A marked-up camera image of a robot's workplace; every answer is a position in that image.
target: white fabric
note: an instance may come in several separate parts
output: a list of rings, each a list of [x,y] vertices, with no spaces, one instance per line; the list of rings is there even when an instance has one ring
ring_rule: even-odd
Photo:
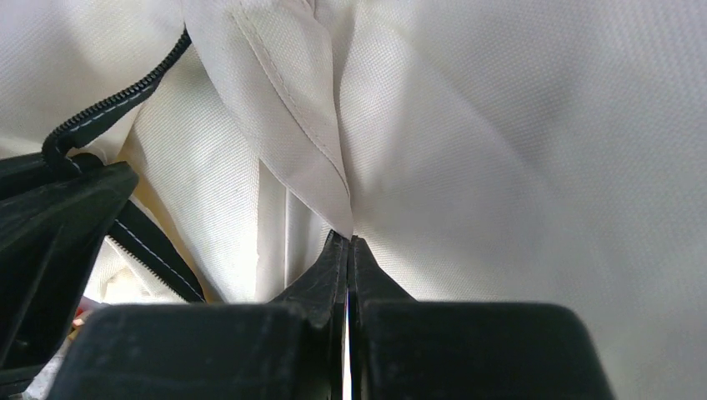
[[[333,227],[417,298],[574,309],[618,398],[704,398],[707,3],[6,0],[0,157],[184,24],[89,151],[122,151],[216,297],[267,300]]]

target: black zipper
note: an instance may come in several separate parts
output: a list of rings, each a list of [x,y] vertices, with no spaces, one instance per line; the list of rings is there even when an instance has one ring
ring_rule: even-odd
[[[190,44],[191,39],[184,30],[172,51],[147,76],[55,128],[42,145],[43,160],[54,176],[71,179],[100,168],[102,164],[97,157],[88,154],[68,157],[68,151],[88,145],[128,111],[147,100]],[[187,263],[162,230],[132,202],[120,212],[108,236],[181,298],[188,302],[205,302],[203,290]]]

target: fabric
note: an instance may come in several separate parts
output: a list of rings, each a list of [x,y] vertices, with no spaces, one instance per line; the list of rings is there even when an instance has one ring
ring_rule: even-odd
[[[332,227],[416,298],[572,308],[618,398],[704,398],[707,3],[8,0],[0,157],[184,25],[87,150],[141,174],[212,298],[271,298]]]

